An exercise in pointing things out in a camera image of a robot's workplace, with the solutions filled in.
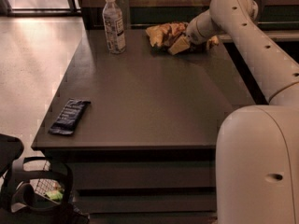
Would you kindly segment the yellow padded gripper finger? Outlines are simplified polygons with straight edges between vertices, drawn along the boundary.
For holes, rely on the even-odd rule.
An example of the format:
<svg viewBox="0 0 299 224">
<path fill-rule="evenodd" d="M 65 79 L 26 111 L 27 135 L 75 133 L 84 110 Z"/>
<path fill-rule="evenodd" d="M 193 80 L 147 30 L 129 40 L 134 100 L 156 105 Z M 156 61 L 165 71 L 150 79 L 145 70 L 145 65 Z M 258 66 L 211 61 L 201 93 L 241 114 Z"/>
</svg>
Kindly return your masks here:
<svg viewBox="0 0 299 224">
<path fill-rule="evenodd" d="M 190 42 L 185 35 L 181 35 L 175 43 L 168 49 L 171 55 L 176 55 L 190 47 Z"/>
</svg>

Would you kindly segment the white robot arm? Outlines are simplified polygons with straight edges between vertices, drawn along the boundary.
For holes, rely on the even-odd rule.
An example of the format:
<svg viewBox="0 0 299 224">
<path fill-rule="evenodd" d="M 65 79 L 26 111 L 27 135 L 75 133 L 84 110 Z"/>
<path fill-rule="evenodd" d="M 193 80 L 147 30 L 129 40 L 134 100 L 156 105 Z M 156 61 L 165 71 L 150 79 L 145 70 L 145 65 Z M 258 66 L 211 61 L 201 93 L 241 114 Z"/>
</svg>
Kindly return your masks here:
<svg viewBox="0 0 299 224">
<path fill-rule="evenodd" d="M 253 0 L 211 0 L 178 47 L 226 33 L 267 101 L 221 125 L 217 224 L 299 224 L 299 64 L 256 26 L 257 14 Z"/>
</svg>

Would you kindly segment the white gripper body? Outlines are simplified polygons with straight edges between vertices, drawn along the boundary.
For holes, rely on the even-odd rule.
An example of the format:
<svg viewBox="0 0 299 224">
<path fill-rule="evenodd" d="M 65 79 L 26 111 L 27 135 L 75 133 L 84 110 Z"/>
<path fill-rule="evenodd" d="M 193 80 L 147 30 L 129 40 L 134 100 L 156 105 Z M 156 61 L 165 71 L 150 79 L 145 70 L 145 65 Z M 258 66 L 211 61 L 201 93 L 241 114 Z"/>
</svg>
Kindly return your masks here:
<svg viewBox="0 0 299 224">
<path fill-rule="evenodd" d="M 200 45 L 208 41 L 214 35 L 222 35 L 224 31 L 214 22 L 210 10 L 193 18 L 187 28 L 187 39 L 194 45 Z"/>
</svg>

